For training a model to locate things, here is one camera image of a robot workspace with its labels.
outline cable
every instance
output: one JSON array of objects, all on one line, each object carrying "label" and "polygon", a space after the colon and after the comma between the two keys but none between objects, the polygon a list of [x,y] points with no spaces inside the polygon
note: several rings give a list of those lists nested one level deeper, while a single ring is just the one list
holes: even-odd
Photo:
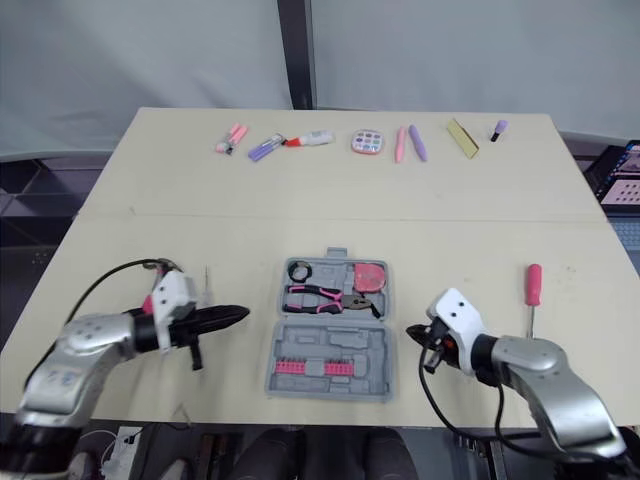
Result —
[{"label": "cable", "polygon": [[82,435],[78,439],[78,441],[82,440],[83,438],[87,438],[88,436],[93,435],[94,433],[108,433],[109,435],[113,436],[114,439],[118,438],[118,436],[115,433],[113,433],[111,430],[92,430]]},{"label": "cable", "polygon": [[76,302],[73,309],[71,310],[71,313],[69,313],[67,320],[64,322],[65,325],[69,323],[71,320],[73,320],[73,317],[75,316],[76,312],[78,311],[80,306],[84,303],[84,301],[87,299],[89,294],[91,294],[91,292],[93,292],[98,285],[100,285],[102,282],[104,282],[107,278],[109,278],[114,273],[118,273],[119,271],[125,270],[130,267],[135,267],[136,265],[149,265],[149,264],[165,265],[166,263],[167,263],[166,261],[158,260],[155,258],[145,258],[142,260],[134,260],[133,262],[123,263],[122,265],[118,265],[117,267],[112,268],[107,273],[105,273],[100,278],[98,278],[95,282],[93,282],[91,286],[82,294],[80,299]]},{"label": "cable", "polygon": [[104,467],[104,459],[107,455],[107,452],[109,451],[109,449],[111,447],[114,447],[116,444],[116,440],[118,440],[118,437],[114,438],[111,443],[109,445],[107,445],[107,448],[104,449],[104,452],[102,452],[102,455],[100,456],[100,468]]},{"label": "cable", "polygon": [[630,463],[629,460],[625,460],[628,457],[621,457],[618,459],[618,461],[608,458],[608,457],[603,457],[602,455],[597,455],[595,453],[588,453],[588,452],[574,452],[574,451],[564,451],[564,452],[557,452],[557,451],[550,451],[550,450],[536,450],[536,449],[531,449],[531,448],[526,448],[523,447],[521,445],[518,445],[516,443],[513,443],[512,440],[517,440],[517,439],[525,439],[525,438],[537,438],[540,437],[540,433],[538,432],[531,432],[531,433],[514,433],[514,434],[509,434],[509,435],[505,435],[502,433],[502,427],[501,427],[501,423],[502,423],[502,414],[504,411],[504,388],[502,387],[501,383],[497,383],[497,388],[498,388],[498,411],[496,412],[496,418],[495,418],[495,422],[494,422],[494,429],[496,434],[495,435],[474,435],[470,432],[466,432],[464,430],[460,430],[458,427],[456,427],[455,425],[453,425],[448,419],[447,417],[445,417],[444,413],[442,413],[442,411],[440,410],[440,408],[438,407],[435,399],[433,398],[433,395],[431,394],[431,391],[429,390],[429,387],[427,385],[427,381],[424,375],[424,360],[426,358],[427,355],[427,350],[428,347],[427,345],[425,345],[422,348],[422,352],[420,353],[420,363],[418,364],[418,376],[420,377],[420,383],[422,385],[422,389],[424,390],[424,393],[427,396],[427,399],[429,400],[429,403],[431,404],[431,407],[433,408],[434,412],[436,412],[436,415],[438,416],[438,418],[442,421],[442,423],[445,424],[445,426],[451,430],[453,433],[461,436],[461,437],[465,437],[465,438],[469,438],[471,440],[477,441],[477,442],[490,442],[490,441],[494,441],[494,440],[499,440],[500,442],[502,442],[507,448],[510,448],[511,450],[521,453],[523,455],[528,455],[530,457],[535,457],[535,458],[540,458],[543,460],[550,460],[550,461],[556,461],[556,462],[566,462],[567,461],[567,457],[572,457],[572,458],[583,458],[586,460],[592,460],[594,462],[602,462],[602,463],[607,463],[607,464],[615,464],[618,467],[621,467],[622,465],[620,465],[620,462],[625,462],[626,463],[626,467],[628,470],[630,470],[632,472],[632,474],[634,476],[636,476],[637,478],[640,478],[640,474],[637,473],[638,472],[638,468],[635,467],[635,465],[632,464],[632,462]]},{"label": "cable", "polygon": [[602,455],[598,455],[596,453],[576,452],[571,450],[564,450],[562,452],[557,452],[552,450],[538,450],[538,449],[523,447],[521,445],[513,443],[506,435],[502,433],[502,427],[500,426],[500,424],[502,423],[502,413],[504,410],[504,388],[500,383],[498,384],[497,388],[498,388],[499,401],[498,401],[498,412],[496,413],[494,428],[496,431],[496,436],[507,448],[510,448],[514,452],[518,452],[523,455],[527,455],[529,457],[540,458],[542,460],[566,462],[568,460],[567,457],[572,457],[572,458],[582,458],[584,460],[592,460],[594,462],[601,462],[601,463],[614,464],[616,466],[621,466],[620,463],[617,462],[616,460],[608,457],[603,457]]},{"label": "cable", "polygon": [[105,461],[105,457],[107,455],[107,452],[109,451],[109,449],[111,449],[112,447],[115,447],[116,441],[118,441],[118,438],[135,438],[138,435],[140,435],[142,432],[144,432],[148,427],[151,427],[152,425],[166,425],[169,428],[172,428],[174,430],[177,430],[179,432],[184,431],[184,430],[189,430],[190,427],[189,425],[185,426],[185,427],[176,427],[175,425],[169,423],[169,422],[158,422],[158,423],[146,423],[142,426],[142,428],[140,428],[140,430],[138,430],[136,433],[134,433],[133,435],[123,435],[121,437],[118,437],[115,433],[110,432],[109,430],[93,430],[91,432],[85,433],[84,435],[82,435],[80,437],[79,440],[83,439],[84,437],[88,437],[91,434],[94,433],[99,433],[99,432],[103,432],[103,433],[110,433],[111,435],[113,435],[113,441],[107,445],[107,447],[104,449],[104,451],[102,452],[102,455],[100,456],[100,468],[102,468],[104,466],[104,461]]},{"label": "cable", "polygon": [[[471,440],[474,440],[476,442],[491,442],[494,440],[499,440],[499,437],[497,435],[475,435],[471,432],[467,432],[464,430],[460,430],[458,427],[456,427],[455,425],[453,425],[448,419],[447,417],[445,417],[444,413],[442,413],[442,410],[440,410],[440,407],[438,407],[438,404],[436,403],[435,399],[433,398],[433,395],[431,394],[431,391],[429,390],[429,386],[427,385],[427,380],[424,376],[424,360],[427,356],[427,350],[428,350],[428,346],[425,344],[422,348],[422,352],[420,353],[420,361],[418,363],[418,376],[420,377],[420,384],[422,385],[422,389],[424,390],[425,395],[427,396],[427,400],[429,400],[429,403],[431,404],[431,408],[433,408],[433,411],[436,412],[436,415],[438,416],[438,418],[440,419],[440,421],[442,423],[445,424],[445,426],[451,430],[453,433],[455,433],[456,435],[459,435],[461,437],[464,438],[469,438]],[[511,438],[511,439],[519,439],[519,438],[537,438],[539,437],[540,434],[538,432],[524,432],[524,433],[512,433],[509,435],[505,435],[506,438]]]},{"label": "cable", "polygon": [[[171,265],[171,267],[175,268],[178,271],[182,271],[180,270],[180,268],[171,260],[166,260],[166,259],[155,259],[155,258],[145,258],[142,260],[134,260],[132,262],[127,262],[127,263],[123,263],[122,265],[118,265],[115,268],[112,268],[111,270],[109,270],[107,273],[105,273],[104,275],[102,275],[100,278],[98,278],[95,282],[93,282],[91,284],[91,286],[82,294],[82,296],[80,297],[80,299],[76,302],[76,304],[74,305],[73,309],[71,309],[71,312],[69,313],[69,316],[67,317],[67,320],[64,322],[64,324],[68,324],[71,320],[73,320],[73,317],[75,316],[75,314],[78,312],[78,309],[80,308],[80,306],[84,303],[84,301],[87,299],[87,297],[91,294],[91,292],[93,292],[95,290],[95,288],[100,285],[102,282],[104,282],[107,278],[109,278],[111,275],[113,275],[114,273],[117,273],[121,270],[125,270],[129,267],[134,267],[136,265],[149,265],[149,264],[155,264],[155,265]],[[29,372],[29,375],[27,376],[27,379],[24,381],[24,389],[27,389],[27,385],[29,384],[29,380],[31,380],[31,377],[33,376],[33,372],[35,372],[38,367],[40,367],[40,365],[42,365],[42,363],[44,362],[45,358],[47,358],[49,356],[49,354],[51,352],[53,352],[53,349],[55,348],[56,344],[55,342],[53,342],[51,344],[51,346],[47,349],[47,351],[44,353],[44,355],[42,356],[42,358],[40,358],[40,361],[38,361],[38,363],[35,365],[35,367],[33,367],[33,369],[31,370],[31,372]]]},{"label": "cable", "polygon": [[142,465],[140,467],[140,475],[138,476],[138,480],[142,480],[144,475],[144,470],[147,468],[147,461],[149,460],[149,452],[151,451],[151,447],[153,446],[153,442],[155,441],[156,434],[158,433],[158,427],[153,429],[151,432],[151,436],[149,437],[149,443],[147,444],[147,449],[144,452],[144,457],[142,459]]}]

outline yellow sticky notes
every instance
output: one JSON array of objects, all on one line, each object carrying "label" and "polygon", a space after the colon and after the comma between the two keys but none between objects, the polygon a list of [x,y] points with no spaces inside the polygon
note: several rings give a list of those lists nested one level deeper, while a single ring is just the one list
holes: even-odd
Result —
[{"label": "yellow sticky notes", "polygon": [[460,125],[455,118],[452,118],[447,124],[447,130],[449,130],[449,133],[467,157],[473,158],[473,156],[478,153],[480,147],[478,147],[478,144],[473,141],[471,135],[462,128],[462,125]]}]

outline screwdriver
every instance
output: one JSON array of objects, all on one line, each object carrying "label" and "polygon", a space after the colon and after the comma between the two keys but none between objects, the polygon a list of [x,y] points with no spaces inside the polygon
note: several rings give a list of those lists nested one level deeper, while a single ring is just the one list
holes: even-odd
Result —
[{"label": "screwdriver", "polygon": [[529,265],[526,279],[525,302],[531,307],[531,318],[527,329],[527,338],[533,337],[533,321],[535,319],[536,307],[540,305],[540,292],[542,291],[542,267],[537,263]]}]

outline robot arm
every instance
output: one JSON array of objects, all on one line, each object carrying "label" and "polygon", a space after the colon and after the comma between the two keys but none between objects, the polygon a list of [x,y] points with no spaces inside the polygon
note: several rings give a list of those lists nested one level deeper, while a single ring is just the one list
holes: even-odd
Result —
[{"label": "robot arm", "polygon": [[64,326],[27,382],[0,451],[0,478],[66,478],[74,447],[113,367],[143,352],[166,350],[168,344],[190,347],[198,370],[198,335],[227,328],[249,313],[235,305],[196,310],[193,283],[178,271],[156,285],[152,301],[162,305],[154,315],[85,315]]},{"label": "robot arm", "polygon": [[542,435],[558,453],[582,452],[615,458],[626,445],[598,394],[569,367],[553,342],[486,334],[478,311],[456,289],[427,310],[428,326],[407,333],[432,351],[424,365],[434,373],[441,361],[489,385],[496,380],[529,404]]}]

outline pliers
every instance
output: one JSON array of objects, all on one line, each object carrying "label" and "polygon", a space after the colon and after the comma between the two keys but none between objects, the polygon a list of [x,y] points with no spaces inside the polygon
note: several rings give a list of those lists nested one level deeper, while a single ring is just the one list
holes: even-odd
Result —
[{"label": "pliers", "polygon": [[287,293],[310,293],[333,300],[330,303],[324,303],[315,307],[304,307],[302,305],[285,304],[283,309],[285,312],[291,313],[342,313],[346,308],[348,310],[365,310],[371,309],[374,317],[380,318],[380,312],[371,300],[360,295],[345,295],[342,290],[337,288],[324,288],[317,285],[289,285]]}]

